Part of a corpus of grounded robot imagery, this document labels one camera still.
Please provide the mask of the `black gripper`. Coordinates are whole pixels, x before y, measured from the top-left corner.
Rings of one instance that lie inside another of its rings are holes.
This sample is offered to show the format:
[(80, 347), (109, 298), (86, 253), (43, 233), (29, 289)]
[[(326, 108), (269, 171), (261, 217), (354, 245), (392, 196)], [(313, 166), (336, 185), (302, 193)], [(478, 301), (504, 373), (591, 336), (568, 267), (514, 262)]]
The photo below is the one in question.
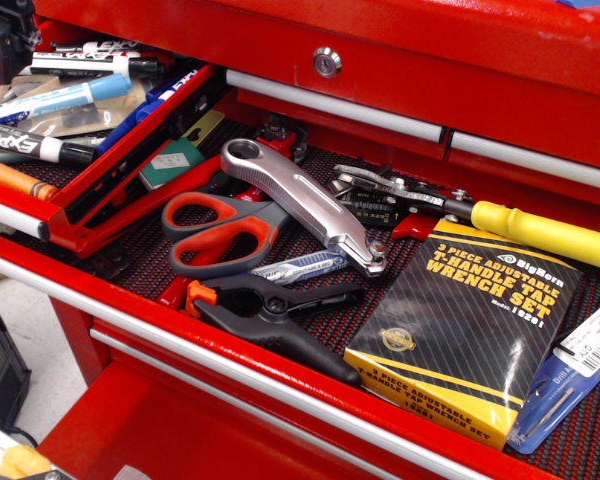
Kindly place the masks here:
[(31, 0), (0, 0), (0, 85), (7, 85), (33, 61), (41, 43)]

